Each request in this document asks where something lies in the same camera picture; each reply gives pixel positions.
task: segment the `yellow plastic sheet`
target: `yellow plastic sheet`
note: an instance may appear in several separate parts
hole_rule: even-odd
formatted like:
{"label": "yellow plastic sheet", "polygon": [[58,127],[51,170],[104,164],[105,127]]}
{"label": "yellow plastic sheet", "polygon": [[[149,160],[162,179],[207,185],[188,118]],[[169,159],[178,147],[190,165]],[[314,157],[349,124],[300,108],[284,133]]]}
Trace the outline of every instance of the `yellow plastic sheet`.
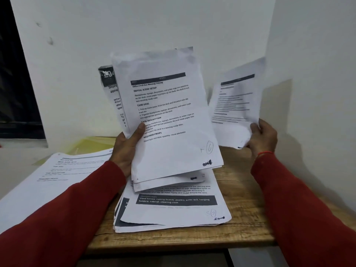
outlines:
{"label": "yellow plastic sheet", "polygon": [[[114,137],[86,137],[70,146],[68,148],[68,151],[65,152],[65,154],[74,156],[77,154],[95,153],[102,150],[110,149],[113,148],[113,145],[115,144],[115,139],[116,138]],[[49,157],[50,156],[42,158],[33,165],[43,165]]]}

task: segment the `person's left arm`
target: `person's left arm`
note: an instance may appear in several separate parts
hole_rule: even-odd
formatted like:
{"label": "person's left arm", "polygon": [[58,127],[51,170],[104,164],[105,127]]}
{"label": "person's left arm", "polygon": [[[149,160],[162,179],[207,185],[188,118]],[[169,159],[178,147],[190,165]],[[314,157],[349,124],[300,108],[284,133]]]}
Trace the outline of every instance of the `person's left arm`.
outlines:
{"label": "person's left arm", "polygon": [[110,161],[0,235],[1,266],[75,266],[96,233],[108,204],[126,184],[145,126],[121,133]]}

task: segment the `person's left hand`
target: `person's left hand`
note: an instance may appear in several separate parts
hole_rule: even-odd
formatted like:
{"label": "person's left hand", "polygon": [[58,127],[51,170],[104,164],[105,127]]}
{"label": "person's left hand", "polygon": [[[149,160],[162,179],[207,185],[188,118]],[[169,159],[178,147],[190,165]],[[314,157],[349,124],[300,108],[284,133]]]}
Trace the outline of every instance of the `person's left hand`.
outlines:
{"label": "person's left hand", "polygon": [[136,144],[142,138],[145,133],[145,129],[145,123],[140,123],[139,127],[129,139],[125,138],[123,132],[121,132],[116,138],[113,153],[109,161],[112,161],[118,165],[126,177],[131,174],[131,163],[134,159]]}

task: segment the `hand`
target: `hand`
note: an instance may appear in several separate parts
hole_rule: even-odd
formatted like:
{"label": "hand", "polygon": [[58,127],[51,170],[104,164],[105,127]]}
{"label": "hand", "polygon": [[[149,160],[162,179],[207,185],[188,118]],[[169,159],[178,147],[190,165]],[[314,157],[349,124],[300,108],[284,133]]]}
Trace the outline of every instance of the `hand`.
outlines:
{"label": "hand", "polygon": [[266,121],[260,119],[260,127],[256,123],[250,125],[252,136],[247,143],[247,147],[251,149],[252,155],[257,157],[260,152],[274,152],[277,146],[277,131]]}
{"label": "hand", "polygon": [[129,139],[125,138],[123,132],[116,138],[115,145],[113,146],[113,153],[109,161],[118,165],[126,177],[131,174],[131,163],[134,159],[136,144],[142,138],[145,130],[145,123],[140,123],[139,127]]}

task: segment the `sheet of paper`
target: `sheet of paper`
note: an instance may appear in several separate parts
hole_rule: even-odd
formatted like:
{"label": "sheet of paper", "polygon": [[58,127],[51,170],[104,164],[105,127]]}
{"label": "sheet of paper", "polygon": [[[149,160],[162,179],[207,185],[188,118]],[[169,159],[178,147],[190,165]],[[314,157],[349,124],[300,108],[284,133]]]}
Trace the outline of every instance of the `sheet of paper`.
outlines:
{"label": "sheet of paper", "polygon": [[174,176],[162,177],[158,179],[148,180],[140,183],[134,183],[133,189],[135,192],[163,187],[166,185],[180,184],[180,183],[200,183],[204,182],[204,170],[197,170],[194,172],[186,172]]}
{"label": "sheet of paper", "polygon": [[[121,221],[120,218],[122,217],[124,211],[126,210],[130,197],[133,195],[132,189],[133,189],[132,183],[131,182],[127,183],[126,188],[123,194],[121,195],[118,204],[115,207],[113,229],[115,230],[116,233],[134,233],[138,231],[184,227],[184,226],[174,227],[170,225],[159,225],[159,224],[126,223]],[[217,224],[208,224],[208,225],[197,225],[197,226],[216,226],[216,225]]]}
{"label": "sheet of paper", "polygon": [[123,133],[127,137],[130,135],[130,130],[127,125],[125,111],[122,107],[121,96],[118,91],[118,85],[116,82],[115,73],[112,65],[106,65],[99,67],[101,85],[103,86],[104,93],[109,99],[109,102],[115,108],[115,112],[118,116],[118,121],[122,128]]}
{"label": "sheet of paper", "polygon": [[84,180],[110,158],[112,148],[91,154],[53,154],[0,200],[0,233],[19,224],[38,208]]}
{"label": "sheet of paper", "polygon": [[205,181],[133,193],[121,221],[127,223],[194,226],[221,224],[231,219],[212,169]]}
{"label": "sheet of paper", "polygon": [[220,76],[209,103],[211,122],[221,146],[243,148],[258,123],[265,58],[234,68]]}
{"label": "sheet of paper", "polygon": [[193,49],[112,54],[129,130],[145,122],[134,183],[223,165]]}

